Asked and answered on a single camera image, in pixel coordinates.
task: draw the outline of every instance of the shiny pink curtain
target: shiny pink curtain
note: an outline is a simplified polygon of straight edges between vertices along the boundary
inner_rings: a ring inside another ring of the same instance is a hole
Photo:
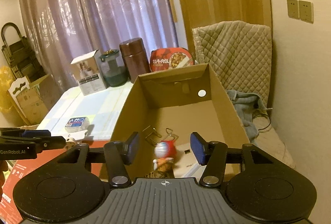
[[[76,85],[72,59],[94,49],[118,48],[135,37],[148,57],[178,46],[168,0],[20,0],[20,7],[39,61],[62,90]]]

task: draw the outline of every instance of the silver bolt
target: silver bolt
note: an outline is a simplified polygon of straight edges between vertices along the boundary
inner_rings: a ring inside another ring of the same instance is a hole
[[[125,176],[115,176],[112,178],[112,181],[115,183],[115,184],[125,184],[127,181],[128,181],[128,178],[125,177]]]
[[[216,184],[218,182],[218,178],[216,176],[209,175],[205,176],[202,181],[206,184]]]

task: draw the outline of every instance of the electrical outlet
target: electrical outlet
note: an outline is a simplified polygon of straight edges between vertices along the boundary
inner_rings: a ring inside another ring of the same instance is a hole
[[[314,22],[314,8],[311,2],[299,0],[300,19],[307,22]]]
[[[299,5],[297,0],[287,0],[287,14],[290,18],[299,19]]]

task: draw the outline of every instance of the checkered tablecloth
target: checkered tablecloth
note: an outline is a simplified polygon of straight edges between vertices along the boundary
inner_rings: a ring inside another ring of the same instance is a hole
[[[70,88],[37,129],[49,130],[52,136],[67,137],[68,133],[64,127],[70,118],[88,117],[93,129],[85,140],[109,140],[132,85],[127,82],[123,86],[109,87],[87,96],[82,94],[79,87]]]

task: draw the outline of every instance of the yellow plastic bag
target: yellow plastic bag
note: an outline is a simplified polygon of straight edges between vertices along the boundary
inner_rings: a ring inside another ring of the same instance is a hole
[[[11,84],[14,82],[14,76],[10,67],[2,66],[0,68],[0,111],[8,113],[13,107],[8,92]]]

